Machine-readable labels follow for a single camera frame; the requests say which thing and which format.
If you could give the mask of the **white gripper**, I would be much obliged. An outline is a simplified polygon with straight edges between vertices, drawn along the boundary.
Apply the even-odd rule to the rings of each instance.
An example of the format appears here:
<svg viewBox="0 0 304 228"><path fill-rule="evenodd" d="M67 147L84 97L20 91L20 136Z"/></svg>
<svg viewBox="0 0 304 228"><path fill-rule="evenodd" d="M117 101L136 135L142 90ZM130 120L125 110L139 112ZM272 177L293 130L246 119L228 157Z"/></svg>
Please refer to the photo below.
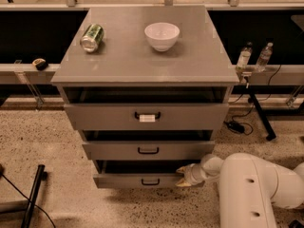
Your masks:
<svg viewBox="0 0 304 228"><path fill-rule="evenodd" d="M182 166L178 168L176 172L184 174L184 179L180 179L176 183L177 187L190 187L201 184L204 181L203 174L201 173L201 167L198 163Z"/></svg>

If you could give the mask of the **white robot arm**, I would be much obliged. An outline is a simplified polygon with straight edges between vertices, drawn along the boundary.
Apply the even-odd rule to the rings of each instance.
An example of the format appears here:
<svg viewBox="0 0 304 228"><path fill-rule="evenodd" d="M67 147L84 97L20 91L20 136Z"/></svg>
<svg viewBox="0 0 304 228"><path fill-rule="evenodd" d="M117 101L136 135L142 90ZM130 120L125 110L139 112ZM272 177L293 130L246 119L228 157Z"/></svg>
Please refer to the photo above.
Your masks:
<svg viewBox="0 0 304 228"><path fill-rule="evenodd" d="M177 171L182 174L178 187L218 185L220 228L277 228L274 207L304 204L304 163L289 169L247 153L224 160L208 154Z"/></svg>

